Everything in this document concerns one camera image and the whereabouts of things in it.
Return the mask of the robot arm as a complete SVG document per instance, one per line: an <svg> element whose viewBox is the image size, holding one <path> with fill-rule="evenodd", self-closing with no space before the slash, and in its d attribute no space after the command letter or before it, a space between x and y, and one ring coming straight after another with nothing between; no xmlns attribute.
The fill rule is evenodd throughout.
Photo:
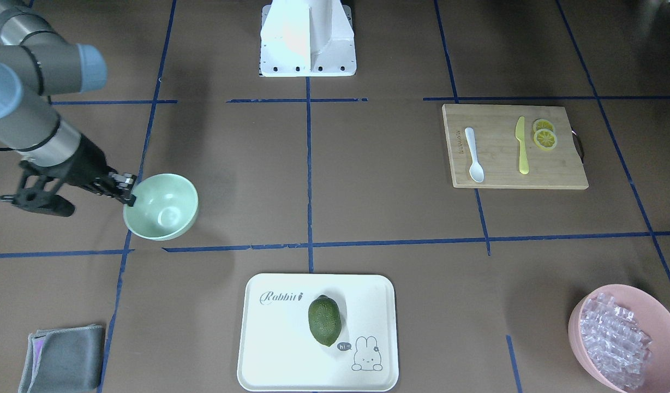
<svg viewBox="0 0 670 393"><path fill-rule="evenodd" d="M136 176L110 167L103 151L49 102L58 94L99 90L106 80L97 48L67 42L22 1L0 1L0 142L22 157L17 189L0 201L68 217L75 206L58 191L69 184L134 205Z"/></svg>

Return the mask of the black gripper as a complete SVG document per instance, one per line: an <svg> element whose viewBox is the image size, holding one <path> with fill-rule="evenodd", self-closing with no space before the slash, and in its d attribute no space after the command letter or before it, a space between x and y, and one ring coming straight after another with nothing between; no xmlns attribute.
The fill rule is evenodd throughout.
<svg viewBox="0 0 670 393"><path fill-rule="evenodd" d="M57 177L93 194L115 196L123 205L135 205L136 196L132 189L136 176L129 172L115 172L106 163L103 151L86 136L81 136L73 155L57 166Z"/></svg>

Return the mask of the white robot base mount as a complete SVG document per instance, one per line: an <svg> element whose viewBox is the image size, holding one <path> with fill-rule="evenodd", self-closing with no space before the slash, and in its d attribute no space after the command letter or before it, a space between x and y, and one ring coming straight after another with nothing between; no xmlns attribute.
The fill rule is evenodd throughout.
<svg viewBox="0 0 670 393"><path fill-rule="evenodd" d="M265 5L260 30L260 75L355 75L352 16L351 7L341 1L273 1Z"/></svg>

